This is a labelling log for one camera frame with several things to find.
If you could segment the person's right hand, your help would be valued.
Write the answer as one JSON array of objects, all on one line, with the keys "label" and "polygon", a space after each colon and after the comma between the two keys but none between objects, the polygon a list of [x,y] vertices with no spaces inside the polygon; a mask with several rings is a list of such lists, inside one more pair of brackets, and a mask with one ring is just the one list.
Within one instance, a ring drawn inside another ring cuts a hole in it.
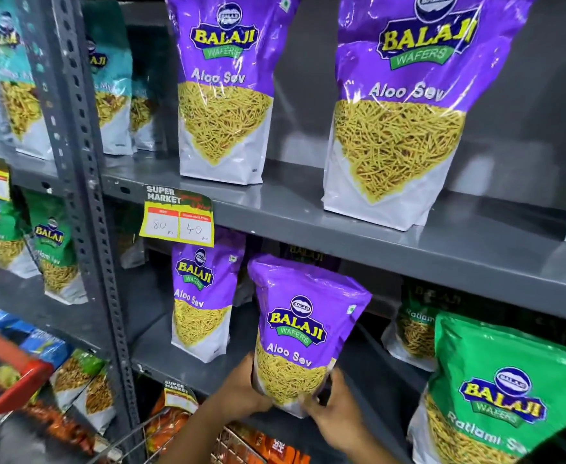
[{"label": "person's right hand", "polygon": [[[366,429],[359,406],[339,367],[334,367],[331,371],[331,382],[331,394],[325,406],[332,410],[332,415],[327,421],[315,421],[315,423],[326,443],[344,453],[356,437],[366,434]],[[299,402],[300,396],[312,395],[305,393],[299,395]]]}]

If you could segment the person's left hand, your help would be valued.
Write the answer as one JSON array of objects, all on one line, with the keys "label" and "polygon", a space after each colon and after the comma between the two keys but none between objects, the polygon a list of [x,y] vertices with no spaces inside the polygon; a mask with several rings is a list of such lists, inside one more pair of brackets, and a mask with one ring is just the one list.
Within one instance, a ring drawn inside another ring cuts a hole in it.
[{"label": "person's left hand", "polygon": [[210,396],[214,411],[219,421],[226,426],[233,421],[240,421],[251,414],[245,414],[245,378],[244,358],[226,377],[220,388]]}]

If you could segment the person's left forearm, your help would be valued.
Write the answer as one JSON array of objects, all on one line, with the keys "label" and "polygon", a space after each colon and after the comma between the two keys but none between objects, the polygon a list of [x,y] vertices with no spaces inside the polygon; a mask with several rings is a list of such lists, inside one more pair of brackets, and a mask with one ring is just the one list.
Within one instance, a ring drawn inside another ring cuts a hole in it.
[{"label": "person's left forearm", "polygon": [[210,396],[171,439],[157,464],[211,464],[217,438],[229,421],[221,397]]}]

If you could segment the person's right forearm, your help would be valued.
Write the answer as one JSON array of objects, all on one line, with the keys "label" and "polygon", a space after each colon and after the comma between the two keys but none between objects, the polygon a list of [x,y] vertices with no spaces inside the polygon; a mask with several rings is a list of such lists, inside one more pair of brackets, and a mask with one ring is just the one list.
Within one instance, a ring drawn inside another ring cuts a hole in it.
[{"label": "person's right forearm", "polygon": [[344,453],[353,464],[401,464],[371,434],[356,437]]}]

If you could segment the orange snack packet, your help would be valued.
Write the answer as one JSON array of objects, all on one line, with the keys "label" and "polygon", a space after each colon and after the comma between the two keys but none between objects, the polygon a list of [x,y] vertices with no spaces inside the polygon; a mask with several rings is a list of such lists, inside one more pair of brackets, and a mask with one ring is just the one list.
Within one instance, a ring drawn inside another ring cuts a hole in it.
[{"label": "orange snack packet", "polygon": [[186,424],[192,416],[178,408],[164,407],[163,391],[150,414],[146,425],[146,448],[149,457],[156,453],[164,454],[166,443]]},{"label": "orange snack packet", "polygon": [[232,422],[229,428],[265,459],[267,464],[311,464],[309,455],[257,429],[240,422]]},{"label": "orange snack packet", "polygon": [[116,464],[123,459],[123,452],[118,447],[105,452],[111,442],[94,432],[91,424],[74,408],[63,413],[55,405],[37,399],[21,410],[42,425],[43,433],[47,436],[69,445],[72,450],[81,451],[89,458],[95,458],[98,464]]}]

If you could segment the grey metal shelf board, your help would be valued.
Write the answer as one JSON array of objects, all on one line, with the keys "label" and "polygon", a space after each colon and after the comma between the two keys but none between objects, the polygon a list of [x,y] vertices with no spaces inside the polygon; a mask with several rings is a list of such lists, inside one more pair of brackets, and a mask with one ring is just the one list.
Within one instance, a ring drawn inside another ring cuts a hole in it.
[{"label": "grey metal shelf board", "polygon": [[218,225],[566,319],[566,212],[442,191],[405,232],[323,209],[319,168],[267,160],[263,183],[182,178],[177,158],[107,158],[101,189],[143,203],[145,186],[208,196]]},{"label": "grey metal shelf board", "polygon": [[54,161],[19,153],[2,142],[0,158],[8,164],[11,180],[16,186],[57,197],[65,196]]},{"label": "grey metal shelf board", "polygon": [[[253,304],[234,309],[227,353],[203,363],[171,345],[171,315],[153,324],[133,344],[132,364],[152,379],[184,383],[201,395],[214,393],[228,373],[254,350],[258,309]],[[429,373],[391,356],[380,336],[388,320],[361,315],[337,360],[364,420],[383,445],[404,464],[413,464],[407,429]],[[315,423],[278,408],[246,420],[251,427],[311,456],[311,464],[344,464],[347,459],[326,444]]]},{"label": "grey metal shelf board", "polygon": [[111,358],[111,334],[101,305],[59,302],[45,295],[41,276],[22,279],[0,269],[0,308],[100,358]]}]

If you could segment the green snack packet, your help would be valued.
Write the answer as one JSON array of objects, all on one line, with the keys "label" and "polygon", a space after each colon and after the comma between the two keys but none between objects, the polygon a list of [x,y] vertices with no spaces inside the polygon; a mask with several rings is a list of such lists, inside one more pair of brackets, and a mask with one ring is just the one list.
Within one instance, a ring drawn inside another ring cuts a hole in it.
[{"label": "green snack packet", "polygon": [[27,189],[23,194],[45,294],[63,304],[85,304],[86,289],[64,200]]},{"label": "green snack packet", "polygon": [[405,277],[401,305],[380,339],[383,347],[400,361],[435,371],[436,317],[443,311],[455,311],[462,299],[455,289]]},{"label": "green snack packet", "polygon": [[13,200],[0,199],[0,269],[28,279],[40,271],[24,196],[15,188],[13,192]]},{"label": "green snack packet", "polygon": [[414,464],[517,464],[566,427],[566,346],[451,312],[434,330]]}]

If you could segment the green white nut packet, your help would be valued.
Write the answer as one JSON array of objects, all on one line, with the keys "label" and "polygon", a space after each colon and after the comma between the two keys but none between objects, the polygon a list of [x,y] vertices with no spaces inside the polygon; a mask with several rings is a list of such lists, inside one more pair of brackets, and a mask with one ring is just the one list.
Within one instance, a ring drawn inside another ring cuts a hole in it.
[{"label": "green white nut packet", "polygon": [[72,404],[100,435],[105,433],[117,414],[107,369],[103,367]]},{"label": "green white nut packet", "polygon": [[101,372],[105,361],[80,349],[75,349],[70,357],[50,377],[50,384],[57,408],[66,413],[93,378]]}]

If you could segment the blue snack packet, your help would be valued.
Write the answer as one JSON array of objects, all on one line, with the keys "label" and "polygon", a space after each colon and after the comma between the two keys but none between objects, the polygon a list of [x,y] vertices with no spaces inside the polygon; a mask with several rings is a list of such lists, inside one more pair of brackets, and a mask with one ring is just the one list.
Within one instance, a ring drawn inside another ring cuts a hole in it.
[{"label": "blue snack packet", "polygon": [[0,332],[4,334],[20,333],[30,335],[35,326],[21,320],[13,314],[0,308]]},{"label": "blue snack packet", "polygon": [[51,364],[53,371],[58,370],[74,351],[69,343],[39,328],[32,330],[19,348],[30,356]]}]

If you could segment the teal snack packet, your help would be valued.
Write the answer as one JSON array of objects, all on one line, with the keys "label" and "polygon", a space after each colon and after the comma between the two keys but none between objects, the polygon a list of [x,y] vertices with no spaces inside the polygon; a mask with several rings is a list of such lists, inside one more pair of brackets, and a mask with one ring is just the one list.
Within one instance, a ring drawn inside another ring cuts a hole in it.
[{"label": "teal snack packet", "polygon": [[83,0],[81,9],[103,152],[132,155],[132,53],[123,13],[116,0]]},{"label": "teal snack packet", "polygon": [[53,161],[15,0],[0,0],[0,139],[17,152]]},{"label": "teal snack packet", "polygon": [[132,71],[132,97],[130,131],[134,146],[138,150],[153,152],[160,144],[160,132],[155,125],[158,100],[146,72]]}]

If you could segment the grey perforated upright post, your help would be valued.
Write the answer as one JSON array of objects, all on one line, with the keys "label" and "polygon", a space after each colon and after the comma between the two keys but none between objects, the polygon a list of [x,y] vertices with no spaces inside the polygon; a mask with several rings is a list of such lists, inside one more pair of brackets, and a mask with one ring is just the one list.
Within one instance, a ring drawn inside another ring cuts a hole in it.
[{"label": "grey perforated upright post", "polygon": [[81,0],[15,0],[87,299],[107,315],[116,431],[140,425],[116,271],[115,231],[101,189],[103,147]]}]

